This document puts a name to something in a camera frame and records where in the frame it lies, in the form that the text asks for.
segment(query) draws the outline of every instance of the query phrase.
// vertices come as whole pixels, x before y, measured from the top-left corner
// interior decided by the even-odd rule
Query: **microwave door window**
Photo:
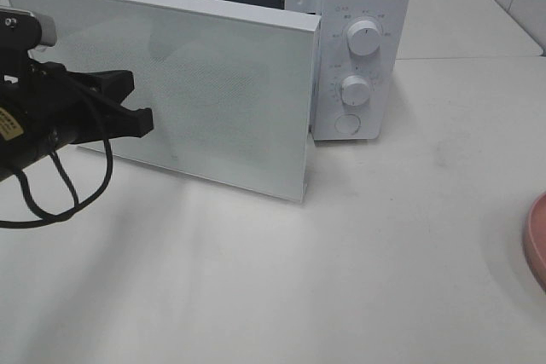
[[[114,141],[118,156],[302,200],[318,17],[218,0],[10,2],[55,20],[38,60],[134,73],[126,104],[152,107],[155,130]]]

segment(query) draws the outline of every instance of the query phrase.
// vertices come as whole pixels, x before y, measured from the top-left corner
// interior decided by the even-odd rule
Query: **microwave control panel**
[[[379,135],[409,0],[322,0],[315,140]]]

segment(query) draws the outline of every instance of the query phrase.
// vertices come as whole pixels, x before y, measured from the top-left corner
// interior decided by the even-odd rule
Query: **control knob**
[[[371,55],[380,46],[381,29],[370,19],[359,20],[349,26],[347,43],[353,54]]]
[[[362,106],[372,93],[370,83],[360,76],[347,77],[341,83],[341,100],[347,106]]]

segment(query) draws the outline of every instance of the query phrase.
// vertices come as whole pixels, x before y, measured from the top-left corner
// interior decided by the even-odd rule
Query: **black cable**
[[[87,96],[88,93],[92,93],[93,91],[87,89],[82,84],[72,80],[68,77],[63,77],[61,75],[57,75],[54,71],[53,72],[47,72],[48,75],[55,78],[57,81],[59,81],[61,84],[65,85],[68,88],[76,90],[78,92],[80,98],[84,102],[84,104],[87,106],[87,108],[90,111],[91,116],[95,120],[96,126],[99,130],[99,133],[101,135],[102,143],[104,144],[104,151],[106,154],[106,172],[104,175],[104,179],[102,180],[101,186],[87,198],[83,202],[75,205],[72,209],[68,211],[64,211],[58,215],[51,215],[43,218],[42,220],[36,220],[36,221],[28,221],[28,222],[10,222],[10,221],[0,221],[0,228],[7,228],[7,229],[31,229],[31,228],[41,228],[42,226],[48,226],[54,223],[58,222],[65,222],[71,217],[73,217],[76,213],[82,211],[87,206],[91,205],[93,202],[95,202],[106,190],[108,187],[108,184],[112,180],[112,174],[113,174],[113,152],[112,152],[112,146],[110,144],[110,140],[108,139],[106,127],[104,125],[104,122],[101,118],[101,115],[96,110],[96,107],[93,105],[93,103],[90,101],[89,97]],[[23,178],[23,181],[26,180],[26,186],[28,186],[28,180],[26,176]],[[23,188],[23,184],[21,184],[21,189],[23,189],[23,195],[25,190]]]
[[[37,217],[46,219],[48,217],[53,217],[54,215],[44,211],[32,197],[31,187],[26,177],[25,172],[19,170],[11,165],[4,165],[4,168],[8,169],[14,176],[17,178],[20,184],[21,192],[23,193],[23,199],[25,200],[26,206],[28,209]]]
[[[56,150],[52,149],[49,152],[49,157],[53,161],[53,164],[55,165],[57,172],[59,172],[59,175],[61,176],[62,181],[67,186],[68,191],[70,191],[70,194],[72,195],[72,199],[74,201],[74,206],[78,206],[79,205],[78,192],[76,192],[76,188],[74,187],[74,184],[72,180],[70,179],[70,176],[68,176],[67,172],[65,171],[65,168],[62,166],[61,159],[59,158],[59,154],[57,154]]]

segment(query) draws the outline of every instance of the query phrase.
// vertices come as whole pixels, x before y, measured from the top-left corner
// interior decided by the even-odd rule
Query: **yellow warning label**
[[[25,133],[23,127],[6,110],[0,107],[0,136],[4,140],[10,141]]]

